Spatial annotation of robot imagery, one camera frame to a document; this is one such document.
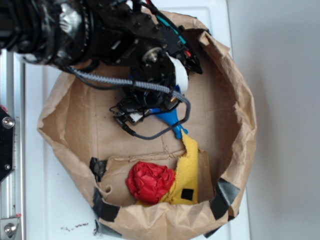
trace black electrical tape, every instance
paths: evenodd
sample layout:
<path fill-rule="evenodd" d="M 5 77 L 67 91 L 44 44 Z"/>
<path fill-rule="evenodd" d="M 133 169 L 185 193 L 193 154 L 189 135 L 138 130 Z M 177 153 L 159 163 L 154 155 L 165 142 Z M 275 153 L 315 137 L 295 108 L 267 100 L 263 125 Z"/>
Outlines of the black electrical tape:
<path fill-rule="evenodd" d="M 122 235 L 120 233 L 116 232 L 115 230 L 113 230 L 112 228 L 110 228 L 106 225 L 103 225 L 100 222 L 97 222 L 97 220 L 95 220 L 94 232 L 95 232 L 94 235 L 96 235 L 96 233 L 101 233 L 101 234 L 112 236 L 112 237 L 119 238 L 119 239 L 122 238 Z"/>
<path fill-rule="evenodd" d="M 231 184 L 230 182 L 220 178 L 215 187 L 215 197 L 210 201 L 210 208 L 214 215 L 215 220 L 222 218 L 228 211 L 231 204 L 236 199 L 240 189 Z M 204 234 L 206 238 L 213 235 L 218 229 L 214 229 Z"/>
<path fill-rule="evenodd" d="M 115 221 L 118 215 L 118 212 L 120 210 L 120 207 L 105 203 L 103 201 L 102 195 L 100 194 L 97 188 L 95 189 L 95 192 L 94 192 L 93 203 L 94 203 L 94 206 L 92 209 L 99 218 L 102 218 L 107 222 Z"/>
<path fill-rule="evenodd" d="M 102 177 L 104 176 L 106 172 L 106 166 L 107 166 L 108 160 L 102 160 L 99 161 L 97 158 L 92 157 L 90 161 L 90 170 L 95 176 L 96 182 L 101 182 Z"/>

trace metal frame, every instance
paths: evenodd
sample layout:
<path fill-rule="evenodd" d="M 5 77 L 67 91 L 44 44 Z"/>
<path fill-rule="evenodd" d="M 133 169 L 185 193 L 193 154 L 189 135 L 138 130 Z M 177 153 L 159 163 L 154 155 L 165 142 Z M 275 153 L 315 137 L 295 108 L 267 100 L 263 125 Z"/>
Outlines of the metal frame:
<path fill-rule="evenodd" d="M 16 55 L 2 51 L 0 56 L 0 104 L 14 119 L 13 171 L 0 184 L 0 219 L 19 223 L 15 239 L 25 239 L 24 185 L 24 99 L 25 66 Z"/>

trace gray braided cable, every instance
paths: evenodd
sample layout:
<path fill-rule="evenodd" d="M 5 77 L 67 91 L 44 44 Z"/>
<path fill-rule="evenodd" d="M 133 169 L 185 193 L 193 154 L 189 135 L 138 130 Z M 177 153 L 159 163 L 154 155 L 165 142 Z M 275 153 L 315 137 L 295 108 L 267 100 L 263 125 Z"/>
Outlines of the gray braided cable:
<path fill-rule="evenodd" d="M 77 70 L 73 67 L 68 67 L 68 69 L 71 70 L 71 72 L 73 72 L 76 76 L 80 76 L 82 78 L 89 79 L 91 81 L 95 81 L 95 82 L 99 82 L 99 83 L 106 83 L 106 84 L 113 84 L 113 85 L 120 85 L 120 86 L 121 85 L 123 85 L 123 86 L 127 86 L 127 85 L 133 86 L 134 85 L 136 88 L 159 91 L 159 92 L 163 92 L 166 94 L 171 94 L 173 97 L 177 98 L 178 100 L 180 100 L 181 102 L 184 102 L 186 104 L 186 111 L 185 111 L 184 119 L 180 120 L 179 122 L 177 122 L 173 126 L 167 128 L 167 129 L 165 129 L 165 130 L 163 130 L 153 136 L 143 136 L 143 135 L 134 133 L 134 136 L 136 136 L 138 138 L 141 138 L 144 140 L 156 139 L 159 136 L 161 136 L 162 134 L 172 130 L 176 125 L 178 125 L 178 123 L 179 124 L 185 123 L 189 119 L 190 111 L 191 111 L 191 104 L 190 104 L 189 100 L 185 96 L 183 96 L 181 93 L 179 93 L 175 90 L 171 90 L 167 86 L 163 86 L 163 85 L 159 85 L 159 84 L 155 84 L 155 83 L 150 83 L 150 82 L 144 82 L 144 81 L 135 81 L 134 82 L 130 79 L 94 75 L 91 73 Z"/>

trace red wire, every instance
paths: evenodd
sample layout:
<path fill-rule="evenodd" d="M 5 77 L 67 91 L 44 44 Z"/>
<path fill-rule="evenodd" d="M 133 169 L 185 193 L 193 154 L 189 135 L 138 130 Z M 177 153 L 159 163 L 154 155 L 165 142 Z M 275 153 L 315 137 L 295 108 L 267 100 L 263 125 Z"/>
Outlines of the red wire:
<path fill-rule="evenodd" d="M 184 50 L 184 52 L 185 52 L 185 54 L 188 56 L 188 58 L 190 58 L 191 57 L 191 52 L 189 52 L 188 50 Z"/>

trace black bracket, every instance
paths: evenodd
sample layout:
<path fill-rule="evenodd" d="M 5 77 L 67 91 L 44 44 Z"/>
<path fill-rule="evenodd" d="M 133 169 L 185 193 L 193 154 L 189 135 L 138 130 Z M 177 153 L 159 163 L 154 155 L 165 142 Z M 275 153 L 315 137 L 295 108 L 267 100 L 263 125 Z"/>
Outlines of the black bracket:
<path fill-rule="evenodd" d="M 15 121 L 0 107 L 0 182 L 14 167 L 14 125 Z"/>

